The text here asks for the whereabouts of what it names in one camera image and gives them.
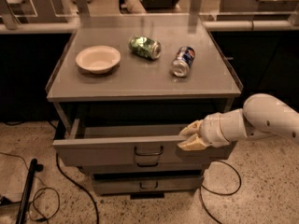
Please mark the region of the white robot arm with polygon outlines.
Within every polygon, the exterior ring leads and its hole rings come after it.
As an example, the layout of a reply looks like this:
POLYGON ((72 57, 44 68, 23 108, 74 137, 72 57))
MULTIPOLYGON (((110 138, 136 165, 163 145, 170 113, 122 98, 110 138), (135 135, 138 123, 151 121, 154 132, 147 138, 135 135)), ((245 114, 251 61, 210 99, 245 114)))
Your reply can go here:
POLYGON ((275 137, 299 144, 299 113, 272 95, 258 93, 251 95, 242 108, 208 115, 189 124, 179 134, 187 137, 178 144, 186 151, 275 137))

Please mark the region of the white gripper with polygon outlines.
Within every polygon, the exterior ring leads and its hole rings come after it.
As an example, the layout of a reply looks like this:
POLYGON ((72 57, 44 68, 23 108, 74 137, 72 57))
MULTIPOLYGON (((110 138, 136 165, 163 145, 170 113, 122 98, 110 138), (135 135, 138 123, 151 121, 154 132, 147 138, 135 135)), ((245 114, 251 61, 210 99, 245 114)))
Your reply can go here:
POLYGON ((180 131, 180 135, 188 136, 185 136, 184 141, 178 143, 178 147, 185 151, 195 151, 230 145, 231 141, 222 132, 221 123, 224 120, 224 114, 214 113, 206 116, 203 120, 192 122, 180 131))

